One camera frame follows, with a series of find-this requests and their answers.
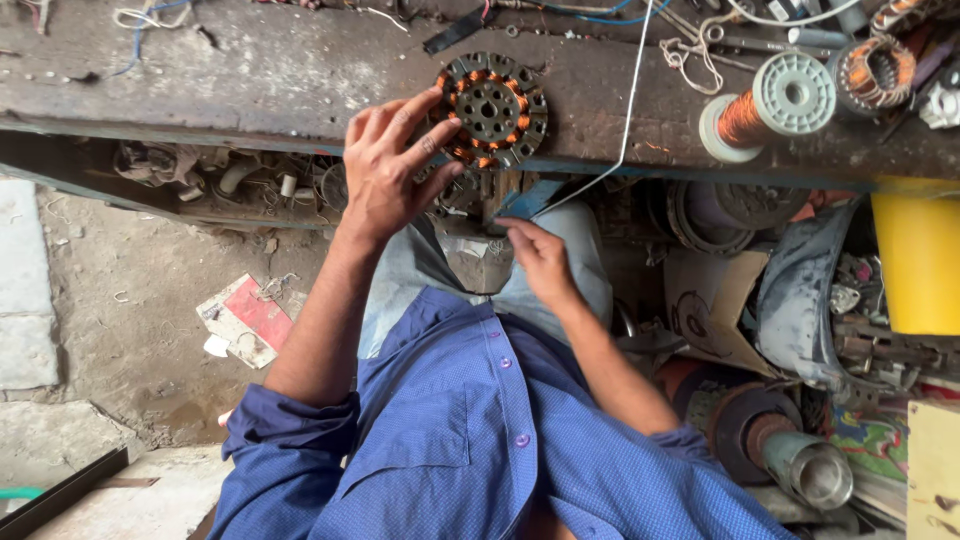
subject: blue shirt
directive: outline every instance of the blue shirt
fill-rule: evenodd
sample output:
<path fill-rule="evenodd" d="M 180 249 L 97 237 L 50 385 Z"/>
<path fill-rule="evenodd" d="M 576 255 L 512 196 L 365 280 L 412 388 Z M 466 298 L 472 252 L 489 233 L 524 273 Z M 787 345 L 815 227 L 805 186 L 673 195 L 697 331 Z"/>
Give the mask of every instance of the blue shirt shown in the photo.
<path fill-rule="evenodd" d="M 425 287 L 345 403 L 250 385 L 209 538 L 510 538 L 534 498 L 578 538 L 793 537 L 702 435 L 644 436 L 586 388 L 559 341 Z"/>

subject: yellow object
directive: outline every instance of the yellow object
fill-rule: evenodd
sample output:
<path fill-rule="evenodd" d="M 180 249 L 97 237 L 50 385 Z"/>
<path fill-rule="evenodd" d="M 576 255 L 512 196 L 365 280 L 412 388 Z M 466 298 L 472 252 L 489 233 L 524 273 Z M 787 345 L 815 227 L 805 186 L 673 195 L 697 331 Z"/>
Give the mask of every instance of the yellow object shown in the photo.
<path fill-rule="evenodd" d="M 960 401 L 912 401 L 907 540 L 957 540 L 960 530 Z"/>
<path fill-rule="evenodd" d="M 872 199 L 890 327 L 960 335 L 960 201 L 881 193 Z"/>

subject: wooden workbench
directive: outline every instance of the wooden workbench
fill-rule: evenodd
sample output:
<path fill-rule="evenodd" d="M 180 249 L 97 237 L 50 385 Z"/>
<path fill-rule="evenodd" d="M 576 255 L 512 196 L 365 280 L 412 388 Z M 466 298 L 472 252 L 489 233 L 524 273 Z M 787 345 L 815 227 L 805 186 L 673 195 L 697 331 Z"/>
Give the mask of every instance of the wooden workbench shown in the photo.
<path fill-rule="evenodd" d="M 474 5 L 468 0 L 444 4 L 447 20 Z M 416 19 L 407 34 L 368 12 L 198 1 L 190 24 L 202 23 L 216 36 L 219 49 L 189 26 L 145 31 L 142 61 L 130 72 L 110 77 L 132 52 L 132 31 L 111 20 L 113 9 L 120 6 L 139 3 L 55 0 L 47 37 L 33 32 L 26 11 L 20 19 L 2 23 L 0 49 L 22 56 L 0 55 L 0 129 L 336 153 L 352 115 L 368 105 L 410 96 L 431 85 L 453 58 L 483 50 L 541 73 L 550 108 L 549 137 L 526 167 L 599 172 L 618 156 L 636 45 L 596 33 L 633 37 L 636 43 L 641 29 L 600 27 L 556 15 L 541 19 L 539 12 L 504 12 L 496 25 L 518 24 L 524 28 L 519 37 L 509 38 L 501 29 L 483 30 L 431 58 L 420 44 L 448 22 Z M 639 12 L 640 6 L 630 8 Z M 693 13 L 679 0 L 672 7 Z M 701 18 L 691 14 L 689 20 L 698 23 Z M 542 22 L 553 35 L 531 32 Z M 591 38 L 558 35 L 567 28 Z M 917 118 L 883 146 L 876 144 L 882 128 L 872 123 L 833 122 L 816 135 L 771 145 L 746 165 L 721 165 L 708 155 L 697 133 L 700 111 L 709 98 L 688 87 L 656 46 L 660 38 L 677 35 L 655 17 L 625 174 L 860 190 L 873 189 L 879 175 L 960 179 L 960 132 L 930 131 Z M 745 59 L 759 65 L 763 57 L 740 58 Z M 691 57 L 689 63 L 692 76 L 705 82 L 702 61 Z M 720 70 L 728 93 L 742 91 L 753 78 L 726 66 Z M 103 80 L 93 85 L 62 81 L 88 71 Z"/>

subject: workbench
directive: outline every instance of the workbench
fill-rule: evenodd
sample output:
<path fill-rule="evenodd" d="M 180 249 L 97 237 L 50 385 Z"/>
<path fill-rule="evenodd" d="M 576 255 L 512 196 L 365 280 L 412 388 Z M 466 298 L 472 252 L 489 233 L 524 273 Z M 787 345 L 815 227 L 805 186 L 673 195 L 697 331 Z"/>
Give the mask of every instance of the workbench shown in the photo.
<path fill-rule="evenodd" d="M 368 4 L 392 11 L 382 3 L 362 5 Z M 608 26 L 507 10 L 492 28 L 430 57 L 421 43 L 478 5 L 469 0 L 437 4 L 424 2 L 426 18 L 408 23 L 407 33 L 370 12 L 200 0 L 186 27 L 143 32 L 141 61 L 115 77 L 109 75 L 130 60 L 132 31 L 116 26 L 112 13 L 117 7 L 139 8 L 138 3 L 54 0 L 46 37 L 34 32 L 29 12 L 17 9 L 19 18 L 0 22 L 0 49 L 21 55 L 0 55 L 0 130 L 6 130 L 0 131 L 0 173 L 125 208 L 179 214 L 177 201 L 158 202 L 149 187 L 111 174 L 106 148 L 86 145 L 79 151 L 75 138 L 34 134 L 338 155 L 351 116 L 432 85 L 444 65 L 472 51 L 497 52 L 527 65 L 544 89 L 548 137 L 521 168 L 599 174 L 616 161 L 642 24 Z M 624 17 L 638 16 L 645 7 L 634 2 Z M 681 0 L 671 8 L 696 25 L 716 14 L 706 6 L 697 14 Z M 446 22 L 427 16 L 438 12 Z M 195 23 L 216 37 L 218 48 L 190 28 Z M 507 36 L 508 24 L 521 30 L 518 37 Z M 565 37 L 566 30 L 583 38 Z M 657 46 L 662 38 L 678 36 L 660 17 L 651 21 L 625 164 L 618 174 L 924 194 L 956 191 L 960 185 L 954 183 L 960 180 L 958 132 L 931 131 L 918 118 L 905 122 L 882 146 L 877 144 L 882 127 L 833 121 L 815 135 L 770 144 L 749 163 L 719 163 L 698 135 L 700 112 L 710 98 L 687 86 Z M 764 59 L 738 57 L 753 65 Z M 692 78 L 704 84 L 711 80 L 700 57 L 691 55 L 687 64 Z M 739 93 L 751 84 L 753 73 L 718 67 L 726 79 L 721 93 Z M 64 80 L 90 71 L 101 80 L 89 85 Z"/>

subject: shirt sleeve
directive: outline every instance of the shirt sleeve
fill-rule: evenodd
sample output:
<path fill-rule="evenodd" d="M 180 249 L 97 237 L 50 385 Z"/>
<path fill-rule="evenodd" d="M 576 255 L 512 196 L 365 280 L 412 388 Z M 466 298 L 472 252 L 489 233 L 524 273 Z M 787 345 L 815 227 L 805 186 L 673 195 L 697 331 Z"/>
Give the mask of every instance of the shirt sleeve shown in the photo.
<path fill-rule="evenodd" d="M 207 538 L 303 538 L 337 489 L 360 413 L 352 392 L 315 408 L 251 384 L 227 422 L 233 458 Z"/>
<path fill-rule="evenodd" d="M 710 467 L 723 470 L 720 463 L 710 455 L 710 449 L 706 438 L 689 424 L 683 424 L 679 428 L 663 433 L 654 433 L 649 439 L 664 452 L 684 461 L 700 461 Z"/>

